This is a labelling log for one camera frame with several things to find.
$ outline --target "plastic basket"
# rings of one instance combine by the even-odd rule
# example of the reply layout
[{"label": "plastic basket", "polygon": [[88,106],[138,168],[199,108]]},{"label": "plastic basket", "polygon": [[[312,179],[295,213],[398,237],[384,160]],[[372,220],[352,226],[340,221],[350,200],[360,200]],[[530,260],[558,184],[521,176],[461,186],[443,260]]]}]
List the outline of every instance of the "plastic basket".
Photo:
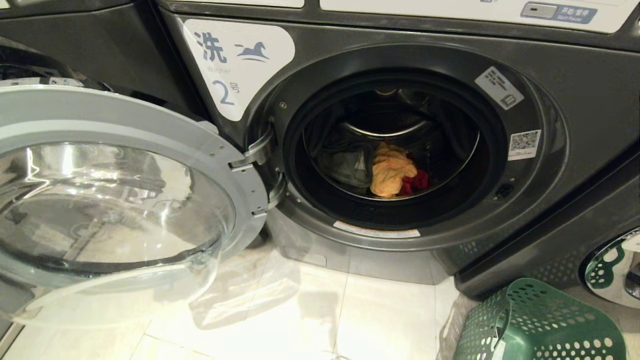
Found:
[{"label": "plastic basket", "polygon": [[626,347],[603,312],[523,278],[469,312],[454,358],[624,360]]}]

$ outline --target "number 2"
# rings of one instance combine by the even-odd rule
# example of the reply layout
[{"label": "number 2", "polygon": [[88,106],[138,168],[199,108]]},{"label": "number 2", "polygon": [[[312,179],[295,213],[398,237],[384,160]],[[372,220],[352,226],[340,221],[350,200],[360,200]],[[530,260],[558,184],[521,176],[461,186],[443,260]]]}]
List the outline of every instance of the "number 2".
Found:
[{"label": "number 2", "polygon": [[213,85],[222,85],[222,88],[225,89],[225,94],[222,95],[222,99],[220,99],[220,104],[224,105],[235,105],[234,103],[227,101],[227,97],[229,96],[229,89],[227,86],[220,80],[216,80],[213,82]]}]

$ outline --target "horse logo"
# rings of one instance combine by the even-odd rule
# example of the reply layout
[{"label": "horse logo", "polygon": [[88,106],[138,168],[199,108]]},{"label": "horse logo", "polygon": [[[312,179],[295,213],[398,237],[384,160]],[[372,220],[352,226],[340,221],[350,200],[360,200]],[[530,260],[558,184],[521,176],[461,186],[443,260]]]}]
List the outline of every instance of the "horse logo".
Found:
[{"label": "horse logo", "polygon": [[264,61],[263,59],[269,60],[269,58],[264,56],[264,54],[262,53],[262,50],[266,49],[262,42],[255,43],[253,48],[245,47],[241,44],[236,44],[236,46],[243,48],[242,52],[237,55],[239,58],[242,58],[242,60],[259,61],[261,63],[266,63],[266,61]]}]

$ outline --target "washing machine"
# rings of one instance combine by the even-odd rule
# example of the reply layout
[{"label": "washing machine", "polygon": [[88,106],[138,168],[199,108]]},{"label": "washing machine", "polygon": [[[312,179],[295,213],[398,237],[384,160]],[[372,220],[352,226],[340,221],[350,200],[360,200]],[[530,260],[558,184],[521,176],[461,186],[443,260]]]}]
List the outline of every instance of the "washing machine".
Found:
[{"label": "washing machine", "polygon": [[95,327],[199,296],[262,228],[267,193],[229,167],[245,158],[155,4],[0,4],[0,316]]},{"label": "washing machine", "polygon": [[[637,1],[158,4],[287,258],[437,284],[638,141]],[[362,186],[382,143],[428,185]]]},{"label": "washing machine", "polygon": [[458,289],[481,299],[519,278],[559,289],[587,288],[640,309],[640,145],[499,249],[456,275]]}]

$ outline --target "open washing machine door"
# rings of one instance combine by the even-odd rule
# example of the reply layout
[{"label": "open washing machine door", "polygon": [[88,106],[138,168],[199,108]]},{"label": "open washing machine door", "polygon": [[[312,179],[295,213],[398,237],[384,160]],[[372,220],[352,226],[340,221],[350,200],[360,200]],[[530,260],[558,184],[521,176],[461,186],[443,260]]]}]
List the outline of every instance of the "open washing machine door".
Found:
[{"label": "open washing machine door", "polygon": [[0,315],[55,327],[148,318],[199,296],[262,228],[268,195],[252,161],[263,153],[72,73],[0,69],[0,289],[20,294],[0,299]]}]

